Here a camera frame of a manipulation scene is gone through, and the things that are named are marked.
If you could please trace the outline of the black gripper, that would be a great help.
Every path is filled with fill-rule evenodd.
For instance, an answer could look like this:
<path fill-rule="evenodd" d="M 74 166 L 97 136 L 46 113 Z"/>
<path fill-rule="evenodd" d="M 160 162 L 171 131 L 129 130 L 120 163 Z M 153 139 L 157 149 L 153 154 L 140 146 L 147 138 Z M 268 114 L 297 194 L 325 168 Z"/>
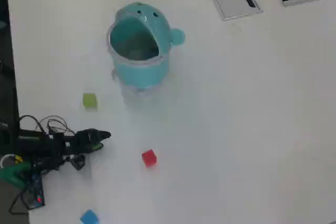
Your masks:
<path fill-rule="evenodd" d="M 101 141 L 111 137 L 108 131 L 101 131 L 97 129 L 81 130 L 75 133 L 75 150 L 77 153 L 95 152 L 104 147 Z"/>

